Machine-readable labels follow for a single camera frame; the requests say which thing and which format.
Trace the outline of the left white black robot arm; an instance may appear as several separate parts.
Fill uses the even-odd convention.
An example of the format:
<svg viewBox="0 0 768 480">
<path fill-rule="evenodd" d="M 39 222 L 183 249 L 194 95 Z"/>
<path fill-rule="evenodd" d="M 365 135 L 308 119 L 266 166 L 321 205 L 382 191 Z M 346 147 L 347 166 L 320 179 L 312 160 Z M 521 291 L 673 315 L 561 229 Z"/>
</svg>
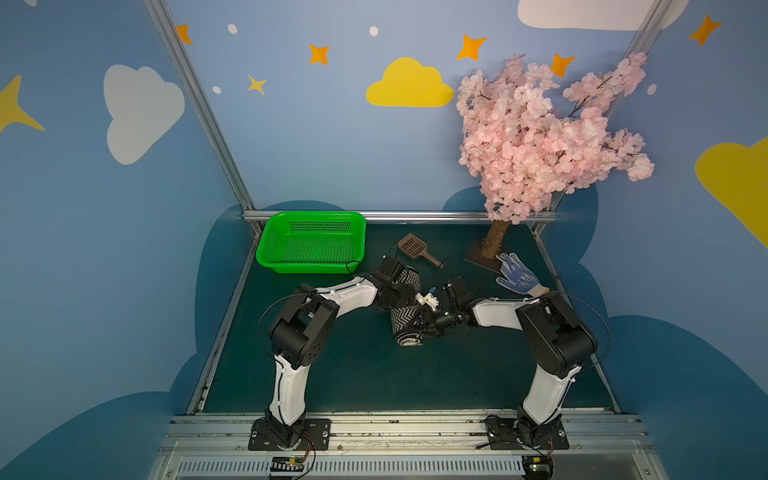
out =
<svg viewBox="0 0 768 480">
<path fill-rule="evenodd" d="M 323 352 L 335 321 L 371 306 L 401 313 L 418 304 L 416 295 L 420 290 L 417 271 L 386 256 L 372 273 L 355 275 L 329 287 L 301 284 L 286 298 L 268 330 L 275 381 L 264 422 L 274 445 L 295 447 L 304 438 L 310 368 Z"/>
</svg>

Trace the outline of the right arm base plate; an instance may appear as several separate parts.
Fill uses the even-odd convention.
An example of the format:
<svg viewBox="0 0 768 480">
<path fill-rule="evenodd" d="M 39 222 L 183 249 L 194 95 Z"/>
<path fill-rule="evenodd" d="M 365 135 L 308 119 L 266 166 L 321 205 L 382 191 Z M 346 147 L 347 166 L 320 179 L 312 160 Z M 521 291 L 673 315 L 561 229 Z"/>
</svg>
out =
<svg viewBox="0 0 768 480">
<path fill-rule="evenodd" d="M 536 424 L 533 420 L 490 415 L 484 419 L 487 442 L 492 450 L 568 450 L 562 416 Z"/>
</svg>

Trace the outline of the black white knitted scarf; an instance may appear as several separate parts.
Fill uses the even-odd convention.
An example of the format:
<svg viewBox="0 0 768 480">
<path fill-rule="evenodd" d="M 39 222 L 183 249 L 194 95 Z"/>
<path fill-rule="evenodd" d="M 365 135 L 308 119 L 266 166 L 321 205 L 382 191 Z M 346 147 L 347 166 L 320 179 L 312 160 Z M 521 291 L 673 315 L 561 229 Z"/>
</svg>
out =
<svg viewBox="0 0 768 480">
<path fill-rule="evenodd" d="M 414 280 L 420 287 L 421 282 L 419 274 L 413 269 Z M 421 333 L 420 320 L 421 305 L 416 302 L 415 305 L 390 310 L 390 319 L 392 332 L 396 343 L 401 347 L 414 347 L 423 344 L 423 334 Z"/>
</svg>

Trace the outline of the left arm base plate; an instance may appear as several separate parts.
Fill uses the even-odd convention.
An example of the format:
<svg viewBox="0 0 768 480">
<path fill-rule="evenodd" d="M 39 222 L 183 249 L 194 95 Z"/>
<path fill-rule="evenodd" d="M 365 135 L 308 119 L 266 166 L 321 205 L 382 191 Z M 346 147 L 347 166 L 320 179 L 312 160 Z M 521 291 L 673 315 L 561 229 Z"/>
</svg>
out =
<svg viewBox="0 0 768 480">
<path fill-rule="evenodd" d="M 326 451 L 331 426 L 332 421 L 327 418 L 299 419 L 286 426 L 277 418 L 262 417 L 252 424 L 247 448 L 249 451 L 298 451 L 310 447 Z"/>
</svg>

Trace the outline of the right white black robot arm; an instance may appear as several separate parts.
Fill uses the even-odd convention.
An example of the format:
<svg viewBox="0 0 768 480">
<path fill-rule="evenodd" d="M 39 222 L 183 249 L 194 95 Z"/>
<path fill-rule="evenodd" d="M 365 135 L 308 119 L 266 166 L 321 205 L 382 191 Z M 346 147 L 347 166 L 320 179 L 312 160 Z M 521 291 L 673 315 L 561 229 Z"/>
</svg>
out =
<svg viewBox="0 0 768 480">
<path fill-rule="evenodd" d="M 443 289 L 446 308 L 431 293 L 415 296 L 427 334 L 441 335 L 461 323 L 519 330 L 536 361 L 529 392 L 516 416 L 493 414 L 484 420 L 488 446 L 493 450 L 567 450 L 562 406 L 576 376 L 598 349 L 591 330 L 559 292 L 532 299 L 477 299 L 461 278 Z"/>
</svg>

